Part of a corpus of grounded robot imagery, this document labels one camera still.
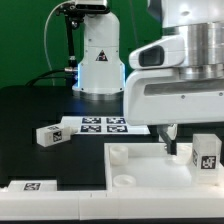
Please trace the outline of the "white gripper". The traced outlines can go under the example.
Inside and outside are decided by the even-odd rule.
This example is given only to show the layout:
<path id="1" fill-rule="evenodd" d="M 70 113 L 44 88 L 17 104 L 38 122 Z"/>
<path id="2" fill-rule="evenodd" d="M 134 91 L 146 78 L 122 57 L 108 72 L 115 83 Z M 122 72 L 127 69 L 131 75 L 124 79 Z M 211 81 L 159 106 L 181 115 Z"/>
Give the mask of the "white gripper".
<path id="1" fill-rule="evenodd" d="M 135 70 L 126 80 L 123 113 L 130 125 L 158 125 L 167 153 L 176 155 L 166 124 L 224 121 L 224 70 L 199 80 L 183 80 L 175 68 Z"/>

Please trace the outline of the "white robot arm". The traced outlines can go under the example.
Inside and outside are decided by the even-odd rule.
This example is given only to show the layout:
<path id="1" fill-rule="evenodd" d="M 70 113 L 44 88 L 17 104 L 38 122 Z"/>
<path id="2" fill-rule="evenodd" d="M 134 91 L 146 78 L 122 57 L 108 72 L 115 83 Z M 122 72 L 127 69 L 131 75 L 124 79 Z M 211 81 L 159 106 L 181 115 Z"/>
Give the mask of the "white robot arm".
<path id="1" fill-rule="evenodd" d="M 76 0 L 84 14 L 84 57 L 73 88 L 94 98 L 123 95 L 130 125 L 224 121 L 224 0 L 148 0 L 160 39 L 132 51 L 125 76 L 119 21 L 106 0 Z"/>

